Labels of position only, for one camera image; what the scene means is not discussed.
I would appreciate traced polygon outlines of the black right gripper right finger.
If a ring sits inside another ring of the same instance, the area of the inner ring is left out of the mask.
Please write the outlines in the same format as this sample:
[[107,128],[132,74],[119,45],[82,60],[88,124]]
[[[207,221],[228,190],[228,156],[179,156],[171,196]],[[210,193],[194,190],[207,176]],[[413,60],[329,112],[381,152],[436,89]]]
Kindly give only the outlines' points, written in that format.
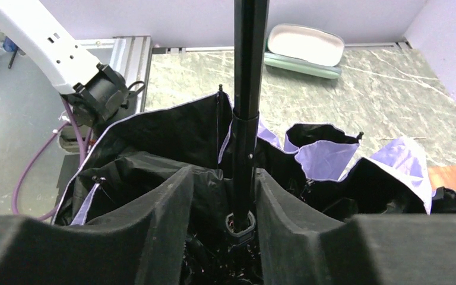
[[456,214],[362,214],[342,223],[263,169],[255,196],[265,284],[456,284]]

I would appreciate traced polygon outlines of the purple folding umbrella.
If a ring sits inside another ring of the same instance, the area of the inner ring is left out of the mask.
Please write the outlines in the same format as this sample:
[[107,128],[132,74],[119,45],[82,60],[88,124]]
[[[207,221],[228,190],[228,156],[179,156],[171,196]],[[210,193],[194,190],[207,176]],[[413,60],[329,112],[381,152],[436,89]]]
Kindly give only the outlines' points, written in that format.
[[193,282],[263,281],[257,229],[257,171],[266,170],[297,199],[326,216],[348,222],[362,214],[433,213],[422,149],[397,138],[361,158],[341,180],[318,179],[306,162],[323,164],[317,125],[295,125],[295,153],[259,137],[259,97],[268,1],[235,2],[235,98],[219,91],[170,109],[130,116],[106,128],[69,192],[87,192],[70,226],[84,225],[156,189],[184,167],[194,191],[181,273]]

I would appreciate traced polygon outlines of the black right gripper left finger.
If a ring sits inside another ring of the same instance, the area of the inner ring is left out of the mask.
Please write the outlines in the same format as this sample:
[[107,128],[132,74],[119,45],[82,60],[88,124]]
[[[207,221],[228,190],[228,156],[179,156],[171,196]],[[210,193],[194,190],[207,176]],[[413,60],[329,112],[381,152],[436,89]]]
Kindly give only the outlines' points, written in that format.
[[193,191],[184,167],[84,225],[0,216],[0,284],[178,284]]

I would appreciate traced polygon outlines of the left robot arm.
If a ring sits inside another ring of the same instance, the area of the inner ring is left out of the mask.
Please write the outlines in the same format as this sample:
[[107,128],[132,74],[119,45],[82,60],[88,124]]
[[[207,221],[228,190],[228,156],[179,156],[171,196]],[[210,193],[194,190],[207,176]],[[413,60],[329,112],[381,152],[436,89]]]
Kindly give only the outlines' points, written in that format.
[[81,46],[40,1],[0,1],[0,31],[42,70],[72,121],[99,129],[133,114],[124,77]]

